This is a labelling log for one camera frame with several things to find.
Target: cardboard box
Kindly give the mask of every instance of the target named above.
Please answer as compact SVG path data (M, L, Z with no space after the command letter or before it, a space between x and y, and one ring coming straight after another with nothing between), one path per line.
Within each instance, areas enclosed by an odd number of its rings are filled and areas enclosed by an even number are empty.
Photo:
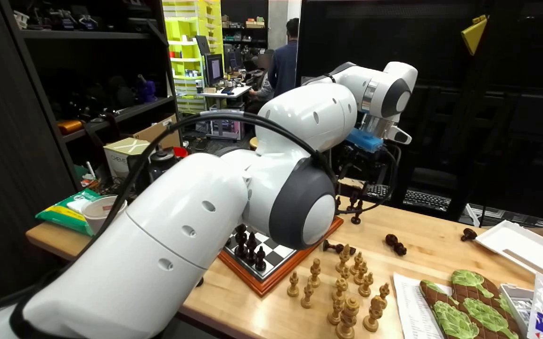
M152 125L150 129L144 129L140 131L139 134L135 134L137 140L146 140L146 142L154 142L159 134L165 133L165 129L169 125L176 125L176 116L165 119L165 121L159 121L156 125ZM182 138L178 134L178 131L171 136L167 136L161 144L159 144L163 149L171 149L171 148L182 148Z
M114 183L127 180L135 159L139 159L150 142L139 138L125 138L116 144L105 146L107 163L112 174Z

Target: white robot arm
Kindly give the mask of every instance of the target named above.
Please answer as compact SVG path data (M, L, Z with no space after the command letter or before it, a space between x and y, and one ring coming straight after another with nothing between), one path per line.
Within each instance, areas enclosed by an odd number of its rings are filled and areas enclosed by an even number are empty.
M353 134L359 112L370 116L363 134L393 140L416 74L408 65L386 72L348 65L333 74L335 82L286 93L259 116L320 153ZM261 127L257 138L257 151L191 155L169 170L69 272L25 304L0 311L0 338L31 332L154 338L180 311L238 225L288 247L316 246L337 217L333 178L289 138Z

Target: wooden tabletop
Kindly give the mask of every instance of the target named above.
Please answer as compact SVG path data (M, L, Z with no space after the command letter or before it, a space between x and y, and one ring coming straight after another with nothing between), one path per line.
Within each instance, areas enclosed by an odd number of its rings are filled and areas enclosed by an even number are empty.
M363 251L374 274L374 296L382 285L391 283L393 274L448 283L455 270L476 270L499 285L512 283L521 289L533 289L534 285L533 274L510 261L485 251L478 244L463 244L463 225L384 206L365 214L359 227L352 225L350 219L346 217L344 227L331 236L331 244L350 244ZM42 225L27 236L42 249L73 259L82 253L88 238L69 234ZM387 234L399 236L408 247L406 257L397 257L384 244ZM321 259L323 274L321 287L312 298L314 310L304 310L299 300L288 296L289 279L280 283L269 296L259 298L223 262L216 261L205 276L206 283L189 296L182 313L235 338L337 338L327 315L333 311L331 294L340 278L335 268L340 262L338 257L318 249L297 268L299 287L304 291L316 259ZM361 298L355 283L350 283L348 296L361 304L359 325L355 327L357 339L403 338L395 291L391 291L378 334L370 334L363 327L372 298Z

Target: wall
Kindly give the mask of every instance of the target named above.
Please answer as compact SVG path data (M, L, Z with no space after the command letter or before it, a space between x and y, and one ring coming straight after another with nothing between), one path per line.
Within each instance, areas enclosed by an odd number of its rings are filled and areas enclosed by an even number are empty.
M269 3L269 48L278 50L288 44L288 21L301 18L303 0L271 0Z

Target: blue part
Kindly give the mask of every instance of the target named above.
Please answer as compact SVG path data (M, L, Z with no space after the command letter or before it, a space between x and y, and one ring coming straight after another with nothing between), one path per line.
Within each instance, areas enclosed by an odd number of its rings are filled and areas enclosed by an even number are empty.
M350 134L348 142L353 144L355 148L367 151L367 153L376 153L384 148L384 140L369 134L367 131L353 131Z

